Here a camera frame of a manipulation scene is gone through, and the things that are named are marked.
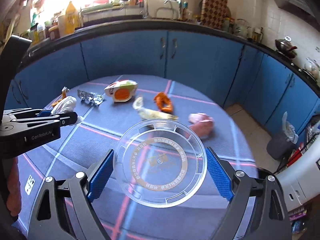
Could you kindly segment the person's left hand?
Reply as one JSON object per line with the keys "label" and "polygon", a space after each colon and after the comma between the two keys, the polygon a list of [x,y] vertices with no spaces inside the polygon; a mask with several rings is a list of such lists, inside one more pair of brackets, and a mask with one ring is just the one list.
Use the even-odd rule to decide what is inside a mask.
{"label": "person's left hand", "polygon": [[12,167],[7,179],[7,187],[9,195],[7,198],[6,206],[10,211],[12,217],[19,215],[22,208],[22,197],[20,189],[19,170],[18,170],[18,158],[13,159]]}

